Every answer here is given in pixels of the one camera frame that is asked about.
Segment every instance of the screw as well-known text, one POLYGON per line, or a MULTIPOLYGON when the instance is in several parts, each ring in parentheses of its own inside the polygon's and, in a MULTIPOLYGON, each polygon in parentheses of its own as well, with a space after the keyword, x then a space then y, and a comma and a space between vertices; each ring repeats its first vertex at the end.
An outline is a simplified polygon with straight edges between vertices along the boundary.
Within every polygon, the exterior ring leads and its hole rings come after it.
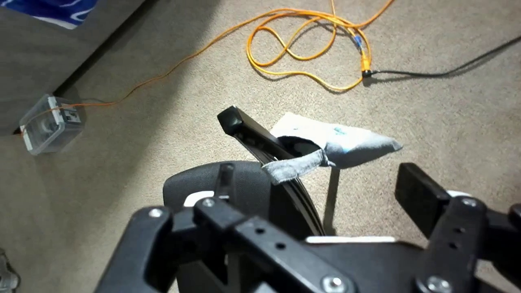
POLYGON ((203 200, 203 206, 214 206, 216 205, 216 200, 214 198, 204 198, 203 200))
POLYGON ((465 205, 470 205, 470 206, 476 206, 478 205, 478 201, 474 200, 474 198, 463 198, 461 200, 465 205))
POLYGON ((452 293, 453 291, 452 283, 445 278, 440 278, 440 276, 429 276, 427 288, 432 293, 452 293))
POLYGON ((152 210, 149 211, 149 214, 150 214, 152 218, 160 218, 160 216, 163 214, 163 210, 160 210, 160 208, 152 208, 152 210))
POLYGON ((328 293, 343 293, 346 291, 346 284, 339 276, 326 276, 323 278, 323 288, 328 293))

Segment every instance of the black cable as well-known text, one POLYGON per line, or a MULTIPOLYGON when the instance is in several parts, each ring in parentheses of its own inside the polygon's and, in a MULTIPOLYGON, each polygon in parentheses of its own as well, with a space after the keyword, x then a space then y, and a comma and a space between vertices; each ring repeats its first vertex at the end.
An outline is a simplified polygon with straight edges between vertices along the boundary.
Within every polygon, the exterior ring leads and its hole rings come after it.
POLYGON ((502 50, 507 50, 509 47, 515 45, 517 42, 521 40, 521 35, 457 66, 457 68, 452 68, 448 71, 439 71, 439 73, 430 73, 430 71, 406 71, 406 70, 372 70, 370 71, 370 76, 373 74, 380 74, 380 73, 385 73, 385 74, 403 74, 403 76, 409 76, 409 78, 450 78, 450 76, 457 76, 457 74, 461 74, 461 73, 466 73, 479 65, 483 65, 484 61, 487 61, 489 58, 496 57, 497 53, 500 53, 502 50))

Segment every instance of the small plastic container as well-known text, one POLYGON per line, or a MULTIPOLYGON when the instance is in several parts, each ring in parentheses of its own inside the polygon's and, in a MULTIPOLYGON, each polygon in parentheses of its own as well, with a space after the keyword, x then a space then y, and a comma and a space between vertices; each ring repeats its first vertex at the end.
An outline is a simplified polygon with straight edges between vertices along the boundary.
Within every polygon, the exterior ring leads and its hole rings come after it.
POLYGON ((56 96, 46 94, 20 120, 32 154, 58 153, 82 131, 80 112, 56 96))

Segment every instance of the floor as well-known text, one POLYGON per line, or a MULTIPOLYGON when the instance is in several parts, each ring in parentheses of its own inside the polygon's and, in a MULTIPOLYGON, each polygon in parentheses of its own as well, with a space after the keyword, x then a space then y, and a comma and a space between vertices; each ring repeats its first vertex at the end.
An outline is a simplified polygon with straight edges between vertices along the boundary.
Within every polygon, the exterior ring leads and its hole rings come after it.
MULTIPOLYGON (((64 92, 115 97, 137 79, 206 43, 225 27, 276 6, 328 9, 326 1, 238 4, 217 0, 157 0, 64 92)), ((339 1, 339 14, 369 17, 378 1, 339 1)), ((367 34, 375 68, 445 70, 520 34, 521 1, 396 1, 367 34)), ((286 35, 297 22, 277 24, 286 35)), ((458 78, 406 79, 333 94, 308 78, 269 81, 245 57, 253 26, 217 43, 167 83, 113 110, 89 109, 87 125, 67 149, 33 157, 20 136, 0 138, 0 239, 19 268, 22 291, 93 291, 133 211, 162 203, 165 179, 188 167, 251 159, 216 118, 243 107, 266 126, 286 112, 357 125, 395 136, 404 149, 347 169, 341 177, 336 226, 341 234, 391 234, 426 244, 393 196, 398 166, 414 161, 442 185, 473 192, 505 211, 521 201, 521 48, 513 47, 458 78)), ((297 43, 312 52, 328 40, 315 29, 297 43)), ((258 55, 277 52, 261 35, 258 55)), ((357 76, 347 37, 313 68, 333 83, 357 76)), ((305 183, 323 211, 328 169, 305 183)), ((481 275, 515 291, 489 265, 481 275)))

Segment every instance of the bolt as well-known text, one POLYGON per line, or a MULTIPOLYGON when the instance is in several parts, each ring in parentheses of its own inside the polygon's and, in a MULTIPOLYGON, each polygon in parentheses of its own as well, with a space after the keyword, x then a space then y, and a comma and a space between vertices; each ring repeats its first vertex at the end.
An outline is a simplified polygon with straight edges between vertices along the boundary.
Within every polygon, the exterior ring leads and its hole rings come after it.
POLYGON ((440 278, 440 276, 429 276, 427 288, 432 293, 452 293, 453 291, 452 283, 445 278, 440 278))
POLYGON ((160 216, 163 214, 163 210, 160 210, 160 208, 152 208, 152 210, 149 211, 149 214, 150 214, 152 218, 160 218, 160 216))
POLYGON ((346 284, 339 276, 326 276, 323 278, 323 288, 328 293, 343 293, 346 291, 346 284))
POLYGON ((214 206, 216 205, 216 200, 214 198, 204 198, 203 200, 203 206, 214 206))
POLYGON ((474 198, 463 198, 461 200, 465 205, 470 205, 470 206, 476 206, 478 205, 478 201, 474 200, 474 198))

